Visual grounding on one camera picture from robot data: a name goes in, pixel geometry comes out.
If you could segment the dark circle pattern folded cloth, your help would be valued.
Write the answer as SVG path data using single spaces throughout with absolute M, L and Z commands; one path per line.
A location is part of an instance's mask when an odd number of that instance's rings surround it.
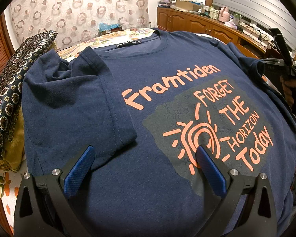
M 49 30 L 25 39 L 0 75 L 0 160 L 4 156 L 3 146 L 11 117 L 21 103 L 24 76 L 32 64 L 51 48 L 57 36 L 57 31 Z

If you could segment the pink kettle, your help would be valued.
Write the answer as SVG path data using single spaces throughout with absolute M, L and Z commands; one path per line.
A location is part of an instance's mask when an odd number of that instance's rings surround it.
M 219 21 L 222 23 L 226 23 L 230 20 L 229 8 L 224 6 L 220 9 L 219 12 Z

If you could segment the floral beige quilt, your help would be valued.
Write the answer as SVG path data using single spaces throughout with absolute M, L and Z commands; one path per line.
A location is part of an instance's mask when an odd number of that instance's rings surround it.
M 86 47 L 91 47 L 94 49 L 107 47 L 110 45 L 117 45 L 127 41 L 136 41 L 150 37 L 154 31 L 155 30 L 152 28 L 135 28 L 111 32 L 58 51 L 58 55 L 70 62 L 72 59 L 76 58 L 78 54 Z

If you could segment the yellow folded cloth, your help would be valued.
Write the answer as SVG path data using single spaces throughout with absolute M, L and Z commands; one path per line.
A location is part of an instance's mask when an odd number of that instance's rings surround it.
M 22 107 L 14 112 L 3 145 L 3 159 L 0 170 L 17 172 L 24 155 L 24 119 Z

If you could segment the circle pattern curtain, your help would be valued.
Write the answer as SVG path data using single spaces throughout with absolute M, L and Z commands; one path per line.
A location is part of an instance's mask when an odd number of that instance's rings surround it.
M 12 0 L 4 11 L 15 48 L 30 36 L 57 31 L 59 49 L 89 40 L 100 24 L 149 27 L 149 0 Z

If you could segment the wooden sideboard cabinet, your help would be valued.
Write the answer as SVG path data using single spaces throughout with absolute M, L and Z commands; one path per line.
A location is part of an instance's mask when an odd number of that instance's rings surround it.
M 247 57 L 266 58 L 270 52 L 269 45 L 264 47 L 238 30 L 231 29 L 216 20 L 188 12 L 158 7 L 157 26 L 164 31 L 187 31 L 207 34 L 225 44 L 231 42 Z

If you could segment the orange print white sheet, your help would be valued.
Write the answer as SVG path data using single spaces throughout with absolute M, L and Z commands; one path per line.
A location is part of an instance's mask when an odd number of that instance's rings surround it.
M 18 172 L 0 171 L 0 199 L 4 212 L 12 232 L 14 231 L 14 214 L 19 187 L 22 177 L 27 172 L 19 170 Z

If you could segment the cardboard box blue contents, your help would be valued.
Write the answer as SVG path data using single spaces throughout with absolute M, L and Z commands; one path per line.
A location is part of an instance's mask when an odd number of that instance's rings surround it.
M 122 27 L 120 24 L 106 24 L 106 23 L 100 23 L 99 24 L 99 29 L 98 29 L 98 35 L 102 36 L 105 34 L 113 33 L 113 32 L 118 32 L 121 31 Z

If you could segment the cardboard box on cabinet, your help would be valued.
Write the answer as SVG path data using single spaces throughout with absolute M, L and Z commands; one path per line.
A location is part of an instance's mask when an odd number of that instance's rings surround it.
M 187 11 L 198 12 L 198 10 L 201 8 L 201 6 L 198 4 L 188 2 L 188 1 L 182 1 L 182 0 L 177 0 L 175 5 L 177 8 L 187 10 Z

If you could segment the navy printed t-shirt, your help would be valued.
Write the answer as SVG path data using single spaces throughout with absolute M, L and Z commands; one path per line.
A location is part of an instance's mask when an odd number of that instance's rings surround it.
M 155 31 L 119 48 L 50 50 L 25 74 L 25 153 L 35 176 L 90 145 L 95 160 L 71 205 L 96 236 L 194 236 L 219 204 L 197 147 L 245 176 L 265 173 L 277 234 L 289 226 L 296 120 L 260 60 L 234 44 Z

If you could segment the grey window blind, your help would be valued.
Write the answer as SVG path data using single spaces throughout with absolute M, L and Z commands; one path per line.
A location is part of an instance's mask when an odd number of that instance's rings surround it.
M 213 5 L 228 7 L 265 28 L 278 28 L 286 44 L 296 49 L 296 21 L 280 0 L 213 0 Z

